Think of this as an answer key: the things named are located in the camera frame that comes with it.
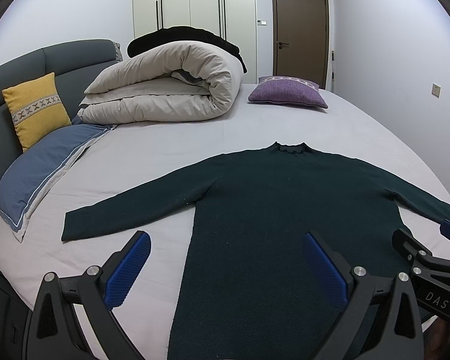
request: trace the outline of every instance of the yellow pillow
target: yellow pillow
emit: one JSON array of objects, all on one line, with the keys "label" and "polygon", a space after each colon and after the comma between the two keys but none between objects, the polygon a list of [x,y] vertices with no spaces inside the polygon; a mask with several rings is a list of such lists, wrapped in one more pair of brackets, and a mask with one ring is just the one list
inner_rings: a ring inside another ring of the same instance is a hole
[{"label": "yellow pillow", "polygon": [[2,90],[23,151],[45,135],[71,125],[55,87],[55,73]]}]

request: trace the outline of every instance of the wardrobe handle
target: wardrobe handle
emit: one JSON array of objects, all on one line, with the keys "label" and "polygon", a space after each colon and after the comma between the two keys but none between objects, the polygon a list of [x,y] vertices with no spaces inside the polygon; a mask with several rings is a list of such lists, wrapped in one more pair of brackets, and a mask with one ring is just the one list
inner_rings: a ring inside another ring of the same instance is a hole
[{"label": "wardrobe handle", "polygon": [[160,11],[162,12],[162,28],[164,27],[164,1],[160,0]]},{"label": "wardrobe handle", "polygon": [[157,31],[160,29],[160,25],[158,24],[158,0],[155,0],[155,8],[157,10]]},{"label": "wardrobe handle", "polygon": [[220,0],[218,0],[218,30],[220,32],[220,38],[222,37],[222,17],[220,12]]},{"label": "wardrobe handle", "polygon": [[227,11],[225,10],[225,0],[223,0],[223,36],[227,40]]}]

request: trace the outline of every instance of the black blanket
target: black blanket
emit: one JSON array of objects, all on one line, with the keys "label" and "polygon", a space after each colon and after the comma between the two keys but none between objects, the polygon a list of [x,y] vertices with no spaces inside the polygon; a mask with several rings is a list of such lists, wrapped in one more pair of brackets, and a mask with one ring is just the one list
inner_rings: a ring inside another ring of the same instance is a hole
[{"label": "black blanket", "polygon": [[141,36],[130,42],[127,53],[130,58],[133,58],[138,54],[161,46],[162,44],[175,41],[197,41],[213,44],[236,57],[243,66],[243,72],[247,73],[245,63],[240,56],[240,49],[237,46],[216,36],[212,32],[188,26],[162,28],[161,30]]}]

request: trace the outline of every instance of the pillowcase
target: pillowcase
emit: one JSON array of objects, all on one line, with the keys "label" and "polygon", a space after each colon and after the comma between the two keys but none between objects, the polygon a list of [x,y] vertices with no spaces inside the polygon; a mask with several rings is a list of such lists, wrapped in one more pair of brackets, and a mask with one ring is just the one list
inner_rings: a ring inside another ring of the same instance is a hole
[{"label": "pillowcase", "polygon": [[48,133],[71,124],[56,92],[55,73],[4,89],[2,95],[23,152]]},{"label": "pillowcase", "polygon": [[0,180],[0,216],[19,242],[30,216],[81,154],[112,126],[80,124],[59,128],[18,157]]},{"label": "pillowcase", "polygon": [[318,84],[296,77],[260,77],[258,86],[250,94],[248,100],[252,103],[294,104],[328,108],[327,103],[320,96]]},{"label": "pillowcase", "polygon": [[112,42],[112,43],[115,46],[115,60],[117,62],[122,62],[123,56],[122,56],[122,52],[120,51],[120,43],[117,43],[117,42]]}]

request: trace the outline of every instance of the person's hand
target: person's hand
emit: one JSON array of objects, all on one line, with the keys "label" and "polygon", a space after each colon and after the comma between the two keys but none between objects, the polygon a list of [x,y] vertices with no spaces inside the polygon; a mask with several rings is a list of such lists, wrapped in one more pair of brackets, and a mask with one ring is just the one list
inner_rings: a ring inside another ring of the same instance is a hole
[{"label": "person's hand", "polygon": [[427,330],[428,339],[425,341],[425,360],[437,360],[450,342],[448,324],[440,318]]}]

